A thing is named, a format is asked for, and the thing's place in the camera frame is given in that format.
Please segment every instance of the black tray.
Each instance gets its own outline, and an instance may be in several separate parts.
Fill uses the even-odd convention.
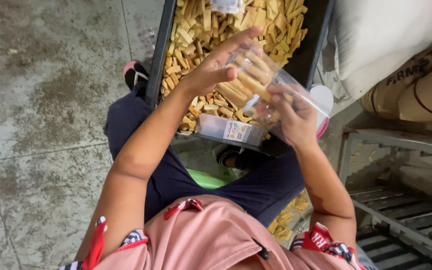
[[[304,16],[303,28],[308,28],[308,34],[306,34],[306,37],[301,42],[301,47],[296,49],[293,53],[293,57],[289,59],[289,63],[285,65],[284,70],[306,89],[310,89],[313,83],[319,53],[326,35],[329,17],[333,10],[334,0],[311,0],[305,1],[304,5],[308,8],[308,13]],[[165,0],[145,97],[146,103],[153,108],[157,105],[161,80],[163,79],[166,52],[171,43],[171,28],[173,26],[175,9],[176,0]],[[289,146],[274,135],[271,136],[271,139],[263,141],[260,147],[226,139],[201,136],[195,133],[193,133],[193,135],[258,150],[271,156],[279,156],[289,150]]]

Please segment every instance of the pink t-shirt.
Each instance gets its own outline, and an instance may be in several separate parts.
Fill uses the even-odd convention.
[[[75,267],[85,270],[365,269],[356,263],[354,250],[333,241],[321,224],[295,236],[288,250],[239,205],[214,195],[176,200],[148,221],[144,230],[131,232],[117,251],[99,261],[106,229],[111,230],[101,219],[88,256],[83,262],[74,262]]]

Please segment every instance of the dark blue pants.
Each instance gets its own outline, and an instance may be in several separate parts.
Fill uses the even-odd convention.
[[[113,160],[126,140],[152,112],[141,98],[136,97],[137,91],[145,87],[145,82],[138,83],[128,95],[114,102],[107,112],[105,134]],[[257,169],[223,187],[205,189],[191,178],[169,146],[148,181],[144,222],[179,198],[211,194],[237,203],[267,227],[304,189],[303,176],[293,151],[273,158],[246,149],[236,164]]]

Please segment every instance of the sticker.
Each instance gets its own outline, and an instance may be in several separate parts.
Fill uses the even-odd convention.
[[[240,121],[228,121],[224,131],[224,138],[245,143],[251,133],[252,126]]]

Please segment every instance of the floor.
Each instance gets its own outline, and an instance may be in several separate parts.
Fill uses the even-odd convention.
[[[72,261],[111,166],[106,111],[128,91],[126,62],[151,65],[163,4],[0,0],[0,269]],[[334,167],[359,112],[338,114],[321,139]],[[188,168],[220,169],[214,142],[172,145]]]

